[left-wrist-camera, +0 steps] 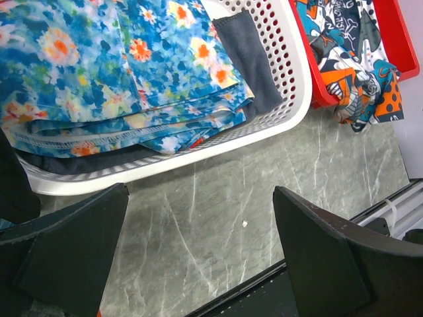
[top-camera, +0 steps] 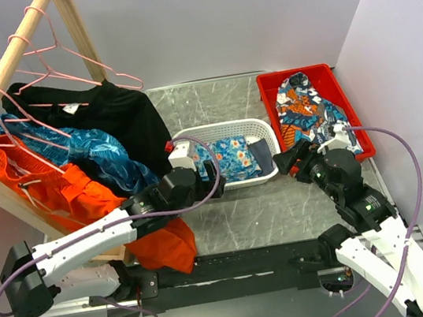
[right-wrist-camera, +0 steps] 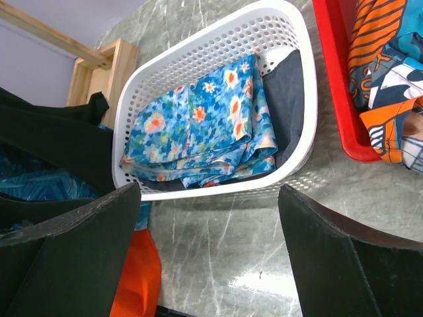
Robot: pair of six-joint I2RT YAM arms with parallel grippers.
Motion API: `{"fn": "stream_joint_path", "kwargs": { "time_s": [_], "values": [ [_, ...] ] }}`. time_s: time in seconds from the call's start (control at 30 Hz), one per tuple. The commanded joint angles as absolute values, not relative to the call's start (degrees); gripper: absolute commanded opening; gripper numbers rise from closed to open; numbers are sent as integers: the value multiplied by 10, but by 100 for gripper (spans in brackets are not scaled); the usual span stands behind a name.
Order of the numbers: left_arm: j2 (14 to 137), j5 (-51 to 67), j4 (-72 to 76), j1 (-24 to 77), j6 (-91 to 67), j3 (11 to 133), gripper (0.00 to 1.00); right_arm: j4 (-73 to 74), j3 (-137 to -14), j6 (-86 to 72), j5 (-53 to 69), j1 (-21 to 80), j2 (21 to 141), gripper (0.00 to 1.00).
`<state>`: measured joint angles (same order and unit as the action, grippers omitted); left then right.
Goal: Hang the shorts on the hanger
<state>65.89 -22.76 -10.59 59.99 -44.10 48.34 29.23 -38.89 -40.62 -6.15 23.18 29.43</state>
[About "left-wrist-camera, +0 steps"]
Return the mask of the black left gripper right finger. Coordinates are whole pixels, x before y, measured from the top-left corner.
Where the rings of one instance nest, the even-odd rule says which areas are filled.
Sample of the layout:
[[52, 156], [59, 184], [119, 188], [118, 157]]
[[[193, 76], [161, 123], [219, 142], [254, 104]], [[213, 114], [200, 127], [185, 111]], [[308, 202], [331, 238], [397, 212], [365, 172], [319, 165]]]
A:
[[277, 186], [274, 212], [300, 316], [421, 316], [422, 245]]

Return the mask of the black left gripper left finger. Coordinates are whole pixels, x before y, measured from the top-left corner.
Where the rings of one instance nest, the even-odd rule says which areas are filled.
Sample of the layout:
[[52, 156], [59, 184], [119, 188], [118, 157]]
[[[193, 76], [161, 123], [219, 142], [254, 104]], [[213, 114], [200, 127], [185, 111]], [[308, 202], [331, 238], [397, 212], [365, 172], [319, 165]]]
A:
[[128, 206], [124, 184], [1, 231], [1, 315], [34, 300], [96, 316]]

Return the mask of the orange teal patterned shorts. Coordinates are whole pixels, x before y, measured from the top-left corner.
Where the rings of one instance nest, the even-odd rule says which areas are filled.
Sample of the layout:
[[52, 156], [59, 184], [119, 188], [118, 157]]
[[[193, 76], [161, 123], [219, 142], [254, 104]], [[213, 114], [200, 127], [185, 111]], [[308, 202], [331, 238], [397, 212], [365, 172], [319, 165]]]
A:
[[401, 75], [389, 62], [373, 1], [296, 1], [334, 117], [356, 133], [404, 118]]

